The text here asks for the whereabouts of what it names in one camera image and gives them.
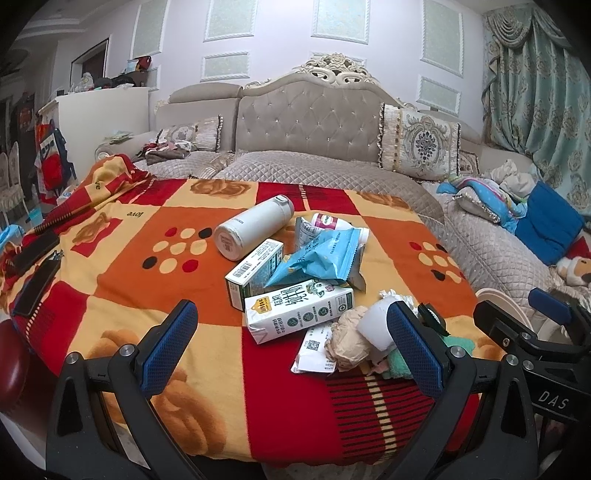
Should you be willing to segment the white trash bin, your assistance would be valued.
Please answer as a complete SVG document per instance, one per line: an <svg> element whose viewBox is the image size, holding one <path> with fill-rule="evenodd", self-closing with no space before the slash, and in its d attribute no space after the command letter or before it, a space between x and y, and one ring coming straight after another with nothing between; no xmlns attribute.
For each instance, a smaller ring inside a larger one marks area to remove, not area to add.
<svg viewBox="0 0 591 480"><path fill-rule="evenodd" d="M488 315L479 314L476 311L478 307L476 307L473 316L474 323L483 333L490 337L509 333L512 337L513 334L521 335L525 332L532 338L538 337L525 311L508 294L495 288L486 287L478 290L476 297L478 304L490 302L496 306L497 310L503 311L500 317L494 315L490 318Z"/></svg>

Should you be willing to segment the green fuzzy sock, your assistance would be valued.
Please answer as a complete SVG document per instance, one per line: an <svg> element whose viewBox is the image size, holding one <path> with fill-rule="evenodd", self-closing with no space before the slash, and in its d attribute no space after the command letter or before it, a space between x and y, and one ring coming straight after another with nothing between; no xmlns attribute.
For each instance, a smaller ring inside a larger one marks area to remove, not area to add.
<svg viewBox="0 0 591 480"><path fill-rule="evenodd" d="M460 346L468 353L472 354L476 345L475 343L467 338L447 336L441 337L447 347ZM394 349L388 354L388 368L387 371L382 374L385 379L412 379L413 374L404 359L399 349Z"/></svg>

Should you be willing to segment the santa plush toy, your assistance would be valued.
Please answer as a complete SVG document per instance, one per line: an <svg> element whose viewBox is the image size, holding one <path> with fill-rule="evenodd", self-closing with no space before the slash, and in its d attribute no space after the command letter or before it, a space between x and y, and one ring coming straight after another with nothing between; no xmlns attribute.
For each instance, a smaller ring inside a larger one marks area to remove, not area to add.
<svg viewBox="0 0 591 480"><path fill-rule="evenodd" d="M566 255L556 265L557 274L568 286L590 286L590 235L581 231Z"/></svg>

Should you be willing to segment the white paper cup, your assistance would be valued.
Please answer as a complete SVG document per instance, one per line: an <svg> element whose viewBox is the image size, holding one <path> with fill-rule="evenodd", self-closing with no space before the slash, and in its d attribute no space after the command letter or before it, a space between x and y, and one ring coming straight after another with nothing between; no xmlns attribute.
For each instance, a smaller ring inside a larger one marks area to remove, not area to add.
<svg viewBox="0 0 591 480"><path fill-rule="evenodd" d="M392 296L379 300L370 306L356 326L360 335L377 351L386 352L394 348L394 340L388 330L387 315L390 306L396 302L397 299Z"/></svg>

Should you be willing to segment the blue folded cloth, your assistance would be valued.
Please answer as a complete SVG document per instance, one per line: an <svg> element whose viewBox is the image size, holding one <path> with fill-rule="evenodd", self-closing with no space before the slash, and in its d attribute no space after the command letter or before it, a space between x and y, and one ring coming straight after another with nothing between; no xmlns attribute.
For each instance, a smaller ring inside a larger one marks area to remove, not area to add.
<svg viewBox="0 0 591 480"><path fill-rule="evenodd" d="M527 199L526 216L516 237L545 265L555 265L575 242L583 217L546 183L538 182Z"/></svg>

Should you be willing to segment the colourful striped clothes pile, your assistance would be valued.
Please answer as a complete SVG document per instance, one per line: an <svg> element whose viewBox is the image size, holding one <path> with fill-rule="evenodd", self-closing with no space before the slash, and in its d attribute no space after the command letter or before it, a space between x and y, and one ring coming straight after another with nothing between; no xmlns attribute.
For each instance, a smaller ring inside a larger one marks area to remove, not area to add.
<svg viewBox="0 0 591 480"><path fill-rule="evenodd" d="M516 202L495 181L473 176L455 176L442 182L436 192L449 194L468 213L501 226L514 234L527 214L527 204Z"/></svg>

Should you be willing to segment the small white green carton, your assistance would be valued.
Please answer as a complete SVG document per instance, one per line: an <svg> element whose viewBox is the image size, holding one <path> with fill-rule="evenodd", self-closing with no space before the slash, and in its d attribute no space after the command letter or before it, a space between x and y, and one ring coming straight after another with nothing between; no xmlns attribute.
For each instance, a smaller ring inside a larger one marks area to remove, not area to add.
<svg viewBox="0 0 591 480"><path fill-rule="evenodd" d="M245 299L262 294L266 282L283 260L283 242L266 239L225 276L229 303L242 311Z"/></svg>

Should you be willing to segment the white receipt with QR code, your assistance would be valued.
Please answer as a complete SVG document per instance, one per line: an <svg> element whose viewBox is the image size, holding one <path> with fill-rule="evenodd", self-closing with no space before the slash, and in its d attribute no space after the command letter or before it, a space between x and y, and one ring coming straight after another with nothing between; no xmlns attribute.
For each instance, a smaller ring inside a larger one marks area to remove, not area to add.
<svg viewBox="0 0 591 480"><path fill-rule="evenodd" d="M325 350L325 344L332 339L331 326L331 322L325 322L307 330L294 364L290 368L291 373L332 374L335 372L335 361L329 359Z"/></svg>

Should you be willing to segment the large white green milk carton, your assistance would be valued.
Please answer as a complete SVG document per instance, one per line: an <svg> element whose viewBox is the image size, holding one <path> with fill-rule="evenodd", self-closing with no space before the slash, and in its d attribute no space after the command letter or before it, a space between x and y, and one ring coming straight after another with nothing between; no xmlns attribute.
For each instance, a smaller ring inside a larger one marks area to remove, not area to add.
<svg viewBox="0 0 591 480"><path fill-rule="evenodd" d="M256 344L338 320L353 309L353 289L307 280L245 299L245 322Z"/></svg>

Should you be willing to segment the white thermos bottle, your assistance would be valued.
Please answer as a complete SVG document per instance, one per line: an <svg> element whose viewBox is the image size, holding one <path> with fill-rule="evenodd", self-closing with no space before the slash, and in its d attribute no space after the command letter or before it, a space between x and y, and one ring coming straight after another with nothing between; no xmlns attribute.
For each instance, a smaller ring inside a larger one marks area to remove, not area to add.
<svg viewBox="0 0 591 480"><path fill-rule="evenodd" d="M242 260L293 216L293 202L287 196L276 195L218 225L213 232L214 244L226 259Z"/></svg>

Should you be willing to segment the light blue snack bag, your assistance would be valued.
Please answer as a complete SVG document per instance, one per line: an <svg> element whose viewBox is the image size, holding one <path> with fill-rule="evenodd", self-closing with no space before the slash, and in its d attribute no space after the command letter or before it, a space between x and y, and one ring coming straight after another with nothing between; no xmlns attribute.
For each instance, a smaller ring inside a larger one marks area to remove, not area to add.
<svg viewBox="0 0 591 480"><path fill-rule="evenodd" d="M361 233L358 228L322 230L276 267L266 288L314 279L331 285L348 283L365 292L367 283L361 273L363 247L359 246Z"/></svg>

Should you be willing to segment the black phone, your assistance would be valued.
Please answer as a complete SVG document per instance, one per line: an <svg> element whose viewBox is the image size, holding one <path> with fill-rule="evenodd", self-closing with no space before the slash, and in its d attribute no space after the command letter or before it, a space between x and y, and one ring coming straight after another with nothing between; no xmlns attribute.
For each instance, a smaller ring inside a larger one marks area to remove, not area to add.
<svg viewBox="0 0 591 480"><path fill-rule="evenodd" d="M43 294L50 286L61 265L58 257L45 259L24 285L13 308L13 315L31 318L39 306Z"/></svg>

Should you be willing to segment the silver white snack wrapper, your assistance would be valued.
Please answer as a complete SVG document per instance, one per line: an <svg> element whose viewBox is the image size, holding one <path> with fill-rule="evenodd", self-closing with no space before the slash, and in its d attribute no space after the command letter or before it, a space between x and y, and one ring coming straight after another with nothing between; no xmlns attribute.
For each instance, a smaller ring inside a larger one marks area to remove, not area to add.
<svg viewBox="0 0 591 480"><path fill-rule="evenodd" d="M315 226L304 217L295 218L294 250L300 250L322 233L322 228Z"/></svg>

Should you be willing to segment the embroidered beige cushion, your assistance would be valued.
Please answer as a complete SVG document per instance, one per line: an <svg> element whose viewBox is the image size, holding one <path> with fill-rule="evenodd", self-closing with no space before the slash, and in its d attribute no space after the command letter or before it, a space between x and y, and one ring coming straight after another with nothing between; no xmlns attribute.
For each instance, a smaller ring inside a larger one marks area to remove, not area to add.
<svg viewBox="0 0 591 480"><path fill-rule="evenodd" d="M382 103L378 147L382 169L417 180L443 181L460 171L461 125Z"/></svg>

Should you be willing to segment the small embroidered cushion left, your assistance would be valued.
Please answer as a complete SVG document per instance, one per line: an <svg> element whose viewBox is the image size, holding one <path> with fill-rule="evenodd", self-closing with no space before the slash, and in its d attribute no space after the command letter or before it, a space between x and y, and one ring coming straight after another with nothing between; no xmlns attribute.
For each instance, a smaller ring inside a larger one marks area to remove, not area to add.
<svg viewBox="0 0 591 480"><path fill-rule="evenodd" d="M197 120L188 124L165 127L158 132L156 143L172 143L189 152L218 152L221 148L221 115Z"/></svg>

